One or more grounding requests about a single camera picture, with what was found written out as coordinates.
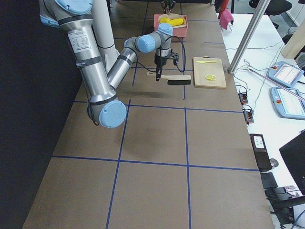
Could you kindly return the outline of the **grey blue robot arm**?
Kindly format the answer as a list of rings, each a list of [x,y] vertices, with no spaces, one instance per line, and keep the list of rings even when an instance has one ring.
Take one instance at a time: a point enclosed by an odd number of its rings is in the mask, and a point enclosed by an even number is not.
[[[120,126],[127,111],[117,98],[118,85],[139,53],[155,52],[160,58],[170,56],[172,25],[162,23],[152,33],[131,37],[118,52],[106,1],[41,0],[39,4],[41,22],[67,33],[83,77],[89,118],[106,128]]]

